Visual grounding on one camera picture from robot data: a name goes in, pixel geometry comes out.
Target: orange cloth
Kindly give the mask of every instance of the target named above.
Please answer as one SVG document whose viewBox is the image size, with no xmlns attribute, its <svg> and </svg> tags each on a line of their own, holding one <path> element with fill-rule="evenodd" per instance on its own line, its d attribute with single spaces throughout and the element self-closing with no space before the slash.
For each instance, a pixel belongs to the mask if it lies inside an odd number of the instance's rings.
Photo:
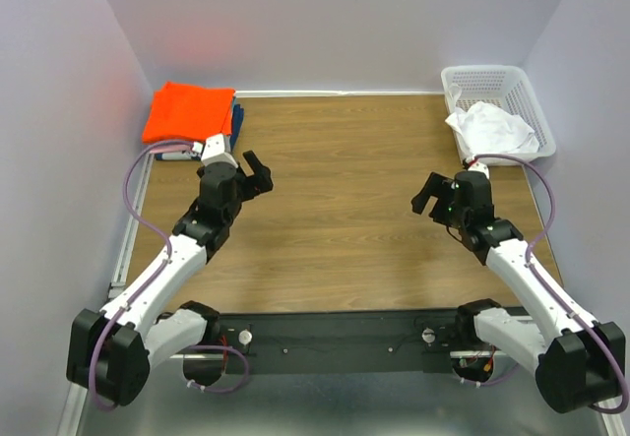
<svg viewBox="0 0 630 436">
<path fill-rule="evenodd" d="M 230 135 L 234 93 L 234 89 L 204 89 L 166 82 L 154 93 L 142 142 L 150 144 L 165 139 L 201 142 L 218 133 Z"/>
</svg>

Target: wire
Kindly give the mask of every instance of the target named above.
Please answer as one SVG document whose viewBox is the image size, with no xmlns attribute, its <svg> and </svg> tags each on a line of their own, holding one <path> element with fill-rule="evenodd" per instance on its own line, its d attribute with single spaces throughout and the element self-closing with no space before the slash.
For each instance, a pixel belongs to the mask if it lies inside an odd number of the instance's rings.
<svg viewBox="0 0 630 436">
<path fill-rule="evenodd" d="M 490 354 L 490 358 L 488 359 L 488 362 L 483 366 L 483 370 L 486 372 L 489 372 L 490 370 L 492 370 L 492 366 L 494 364 L 494 354 L 496 353 L 496 347 L 493 346 L 492 347 L 492 353 Z"/>
<path fill-rule="evenodd" d="M 409 343 L 423 343 L 424 340 L 422 339 L 422 334 L 417 334 L 414 333 L 412 335 L 408 335 L 408 336 L 404 336 L 402 338 L 400 338 L 393 346 L 392 346 L 392 353 L 396 353 L 398 352 L 401 347 L 403 347 L 403 345 L 405 344 L 409 344 Z"/>
<path fill-rule="evenodd" d="M 136 299 L 143 293 L 143 291 L 145 291 L 147 287 L 151 285 L 151 283 L 153 283 L 154 280 L 159 276 L 159 274 L 161 274 L 161 272 L 164 270 L 164 268 L 168 264 L 168 261 L 170 260 L 170 257 L 172 255 L 172 249 L 173 249 L 172 244 L 170 243 L 170 240 L 168 239 L 168 235 L 165 232 L 163 232 L 161 229 L 159 229 L 157 226 L 155 226 L 154 224 L 151 224 L 150 222 L 142 218 L 140 215 L 138 215 L 138 213 L 134 209 L 131 201 L 129 200 L 129 182 L 131 180 L 131 176 L 133 174 L 134 169 L 140 163 L 140 161 L 144 158 L 144 156 L 149 153 L 149 151 L 157 147 L 173 147 L 173 146 L 177 146 L 178 150 L 180 151 L 182 148 L 182 145 L 192 148 L 193 143 L 191 143 L 190 141 L 168 140 L 168 141 L 159 141 L 157 143 L 146 146 L 138 154 L 134 162 L 131 164 L 131 167 L 129 167 L 129 170 L 127 170 L 127 173 L 125 174 L 125 179 L 123 181 L 123 186 L 122 186 L 122 199 L 123 199 L 123 202 L 125 203 L 125 208 L 129 212 L 129 214 L 133 218 L 135 218 L 140 224 L 143 224 L 144 226 L 148 227 L 151 231 L 154 231 L 155 233 L 157 233 L 157 235 L 159 235 L 159 237 L 162 238 L 162 240 L 164 241 L 166 245 L 166 255 L 168 256 L 168 258 L 164 259 L 162 263 L 157 267 L 157 269 L 149 276 L 149 278 L 145 280 L 145 282 L 142 283 L 138 287 L 138 289 L 129 296 L 129 298 L 127 298 L 126 306 L 119 308 L 113 314 L 113 316 L 109 319 L 109 321 L 103 328 L 102 332 L 98 336 L 98 339 L 96 340 L 96 344 L 94 345 L 94 351 L 90 359 L 90 370 L 88 372 L 88 390 L 90 392 L 92 400 L 94 401 L 94 404 L 96 405 L 98 409 L 102 411 L 112 411 L 113 409 L 118 407 L 118 404 L 108 405 L 104 403 L 103 400 L 100 399 L 100 397 L 98 396 L 98 392 L 96 391 L 96 366 L 98 365 L 98 358 L 100 357 L 100 352 L 102 351 L 102 347 L 105 344 L 105 340 L 109 336 L 109 333 L 111 333 L 111 330 L 114 327 L 114 325 L 118 322 L 120 317 L 125 313 L 125 311 L 127 311 L 127 309 L 132 305 L 132 303 L 136 301 Z"/>
<path fill-rule="evenodd" d="M 250 373 L 249 361 L 247 360 L 247 357 L 245 357 L 239 350 L 235 349 L 234 347 L 231 347 L 228 345 L 200 344 L 200 345 L 191 345 L 190 347 L 187 347 L 186 350 L 222 350 L 223 352 L 230 352 L 234 354 L 236 357 L 238 357 L 243 362 L 243 366 L 244 366 L 243 376 L 232 387 L 226 387 L 222 389 L 213 389 L 212 387 L 206 387 L 205 385 L 200 385 L 194 380 L 188 381 L 188 384 L 187 384 L 188 387 L 194 387 L 195 389 L 199 389 L 202 392 L 208 392 L 210 394 L 231 394 L 232 392 L 240 389 L 249 380 L 249 373 Z"/>
<path fill-rule="evenodd" d="M 225 335 L 222 335 L 220 337 L 220 343 L 221 345 L 224 345 L 225 347 L 227 347 L 227 338 L 225 337 Z M 226 367 L 227 367 L 227 351 L 224 350 L 223 351 L 223 366 L 220 369 L 221 373 L 225 372 Z"/>
<path fill-rule="evenodd" d="M 495 385 L 502 384 L 503 382 L 508 380 L 510 377 L 512 377 L 516 373 L 518 368 L 519 368 L 519 364 L 516 364 L 514 367 L 512 367 L 510 370 L 508 370 L 501 377 L 497 377 L 494 380 L 488 380 L 486 382 L 479 382 L 477 380 L 468 380 L 468 379 L 465 379 L 464 377 L 459 377 L 459 376 L 457 377 L 457 379 L 462 384 L 471 384 L 471 385 L 475 385 L 477 387 L 493 387 Z"/>
<path fill-rule="evenodd" d="M 610 367 L 612 368 L 612 371 L 614 372 L 615 377 L 617 378 L 619 382 L 619 387 L 621 389 L 621 403 L 619 404 L 617 408 L 602 408 L 601 406 L 596 406 L 596 405 L 591 405 L 591 408 L 594 409 L 595 411 L 598 411 L 600 413 L 605 413 L 605 414 L 617 414 L 617 413 L 621 413 L 622 411 L 625 411 L 625 409 L 628 407 L 628 403 L 630 402 L 630 393 L 628 391 L 628 384 L 625 380 L 625 376 L 623 375 L 623 371 L 621 370 L 621 367 L 619 366 L 617 360 L 612 355 L 612 352 L 610 352 L 610 349 L 608 349 L 606 344 L 598 336 L 598 334 L 593 330 L 593 328 L 591 328 L 589 324 L 586 321 L 584 321 L 584 319 L 582 319 L 582 317 L 580 317 L 580 315 L 578 315 L 575 312 L 575 310 L 571 307 L 569 303 L 567 303 L 566 301 L 562 299 L 562 297 L 553 289 L 553 287 L 549 283 L 547 283 L 547 281 L 542 277 L 540 272 L 536 269 L 536 266 L 532 263 L 532 251 L 534 250 L 534 247 L 547 234 L 547 232 L 551 228 L 551 225 L 553 224 L 553 221 L 555 220 L 555 196 L 553 195 L 553 190 L 551 189 L 551 186 L 547 182 L 546 178 L 544 178 L 544 175 L 542 175 L 542 172 L 540 172 L 534 165 L 532 165 L 531 163 L 525 160 L 522 160 L 521 158 L 514 157 L 514 156 L 507 156 L 504 154 L 481 154 L 478 156 L 474 156 L 474 159 L 479 160 L 480 158 L 493 158 L 493 157 L 512 160 L 528 168 L 536 177 L 540 179 L 540 181 L 542 182 L 542 185 L 547 191 L 547 195 L 549 197 L 549 219 L 547 220 L 547 223 L 544 225 L 544 228 L 542 229 L 542 231 L 538 234 L 538 236 L 534 238 L 534 240 L 532 240 L 528 244 L 528 247 L 525 250 L 526 266 L 529 267 L 529 269 L 532 271 L 532 274 L 534 274 L 534 277 L 537 278 L 537 280 L 540 282 L 542 287 L 547 291 L 547 293 L 549 293 L 549 295 L 553 297 L 553 299 L 558 303 L 558 305 L 560 305 L 562 309 L 564 309 L 564 311 L 568 313 L 568 315 L 572 317 L 588 333 L 591 339 L 598 345 L 599 349 L 608 360 L 608 363 L 610 364 Z"/>
<path fill-rule="evenodd" d="M 446 232 L 449 233 L 449 236 L 451 236 L 453 239 L 455 239 L 457 242 L 459 242 L 460 244 L 462 244 L 462 239 L 460 239 L 459 237 L 457 237 L 455 234 L 453 234 L 453 232 L 451 232 L 451 228 L 449 226 L 446 226 Z"/>
<path fill-rule="evenodd" d="M 467 358 L 466 358 L 466 365 L 468 366 L 468 365 L 471 365 L 471 364 L 473 364 L 473 363 L 477 362 L 477 361 L 478 361 L 478 359 L 479 359 L 479 356 L 480 356 L 480 355 L 482 355 L 483 353 L 484 353 L 484 351 L 483 351 L 483 350 L 480 350 L 480 351 L 479 351 L 477 354 L 475 354 L 473 357 L 467 357 Z"/>
</svg>

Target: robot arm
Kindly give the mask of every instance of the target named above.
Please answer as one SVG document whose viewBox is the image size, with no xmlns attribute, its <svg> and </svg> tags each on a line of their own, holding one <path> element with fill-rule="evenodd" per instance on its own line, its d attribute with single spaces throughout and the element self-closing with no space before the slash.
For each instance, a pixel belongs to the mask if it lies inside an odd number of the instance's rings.
<svg viewBox="0 0 630 436">
<path fill-rule="evenodd" d="M 487 167 L 478 165 L 454 179 L 433 172 L 411 200 L 413 212 L 421 215 L 435 197 L 429 216 L 458 229 L 462 244 L 510 286 L 531 315 L 530 320 L 512 317 L 489 299 L 469 303 L 458 309 L 460 335 L 469 343 L 493 344 L 512 357 L 535 376 L 540 393 L 558 412 L 619 396 L 620 385 L 610 363 L 575 317 L 596 332 L 621 369 L 625 361 L 623 332 L 614 323 L 599 323 L 536 257 L 531 256 L 526 264 L 528 243 L 514 224 L 494 215 L 488 176 Z M 572 314 L 558 304 L 557 297 L 570 304 Z"/>
<path fill-rule="evenodd" d="M 83 310 L 72 325 L 68 380 L 88 386 L 96 341 L 109 329 L 98 354 L 95 387 L 117 405 L 136 398 L 151 368 L 185 347 L 218 338 L 219 313 L 200 303 L 188 302 L 168 319 L 156 320 L 223 246 L 242 203 L 273 189 L 270 169 L 247 152 L 243 156 L 253 170 L 247 176 L 229 152 L 226 136 L 213 136 L 194 149 L 202 151 L 204 164 L 197 171 L 199 196 L 172 230 L 170 257 L 164 247 L 124 292 L 99 312 Z"/>
</svg>

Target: metal floor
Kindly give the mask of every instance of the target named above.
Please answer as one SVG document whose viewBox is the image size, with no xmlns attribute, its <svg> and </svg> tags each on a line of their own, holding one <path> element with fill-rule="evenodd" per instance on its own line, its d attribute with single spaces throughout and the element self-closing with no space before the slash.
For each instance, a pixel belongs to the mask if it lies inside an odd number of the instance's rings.
<svg viewBox="0 0 630 436">
<path fill-rule="evenodd" d="M 101 413 L 87 404 L 79 431 L 82 436 L 605 434 L 601 417 L 591 410 L 560 415 L 548 408 L 524 371 L 481 389 L 420 372 L 263 375 L 221 396 L 187 389 L 180 359 L 156 369 L 129 406 Z"/>
</svg>

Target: bolt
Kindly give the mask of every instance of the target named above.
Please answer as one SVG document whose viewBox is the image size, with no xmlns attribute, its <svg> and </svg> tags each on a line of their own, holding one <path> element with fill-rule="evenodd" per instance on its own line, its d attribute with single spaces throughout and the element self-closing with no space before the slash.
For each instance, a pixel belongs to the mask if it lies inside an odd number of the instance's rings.
<svg viewBox="0 0 630 436">
<path fill-rule="evenodd" d="M 435 333 L 433 332 L 432 329 L 426 328 L 422 332 L 422 339 L 424 340 L 425 343 L 431 345 L 431 343 L 435 341 Z"/>
<path fill-rule="evenodd" d="M 243 345 L 250 344 L 253 338 L 249 330 L 243 330 L 238 334 L 238 341 Z"/>
</svg>

